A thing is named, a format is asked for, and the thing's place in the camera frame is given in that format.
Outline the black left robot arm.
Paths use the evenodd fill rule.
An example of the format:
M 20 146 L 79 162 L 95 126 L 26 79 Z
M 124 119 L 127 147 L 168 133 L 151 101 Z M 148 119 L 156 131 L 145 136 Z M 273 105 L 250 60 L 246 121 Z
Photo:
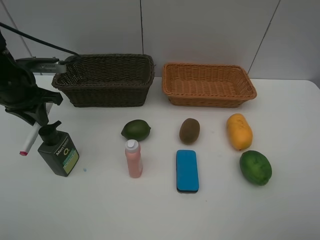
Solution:
M 34 74 L 19 65 L 7 49 L 3 36 L 0 37 L 0 104 L 9 114 L 17 116 L 30 125 L 48 124 L 47 103 L 60 105 L 63 97 L 38 87 Z

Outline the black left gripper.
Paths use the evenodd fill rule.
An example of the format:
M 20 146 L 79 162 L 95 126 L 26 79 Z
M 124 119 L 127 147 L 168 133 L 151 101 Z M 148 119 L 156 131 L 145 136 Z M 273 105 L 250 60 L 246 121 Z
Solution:
M 60 105 L 63 97 L 38 87 L 33 70 L 51 70 L 62 73 L 57 67 L 58 58 L 21 58 L 14 60 L 10 53 L 0 55 L 0 104 L 8 114 L 14 115 L 31 126 L 49 122 L 46 104 Z

